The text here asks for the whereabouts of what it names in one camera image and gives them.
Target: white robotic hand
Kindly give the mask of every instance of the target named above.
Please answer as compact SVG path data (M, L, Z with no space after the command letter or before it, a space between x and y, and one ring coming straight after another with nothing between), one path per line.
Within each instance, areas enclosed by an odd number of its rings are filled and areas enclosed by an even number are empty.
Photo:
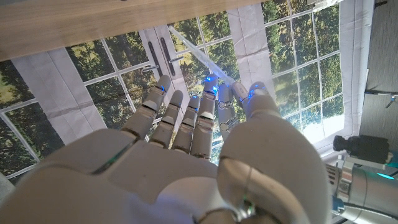
M200 102L192 97L168 150L179 91L144 140L170 86L162 76L120 131L93 132L30 171L2 204L0 223L328 223L325 166L263 84L249 93L220 86L225 143L219 167L208 162L217 83L210 75ZM232 94L245 123L233 120Z

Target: robotic hand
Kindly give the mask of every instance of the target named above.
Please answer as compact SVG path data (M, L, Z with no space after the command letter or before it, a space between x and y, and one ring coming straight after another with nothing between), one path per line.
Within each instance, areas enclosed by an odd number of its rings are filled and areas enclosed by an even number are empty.
M162 76L120 131L95 131L24 177L0 223L328 223L326 168L313 146L280 117L262 83L249 92L217 83L210 75L202 99L191 98L168 150L180 91L144 140L170 86ZM208 161L217 91L218 167ZM234 118L233 95L245 123Z

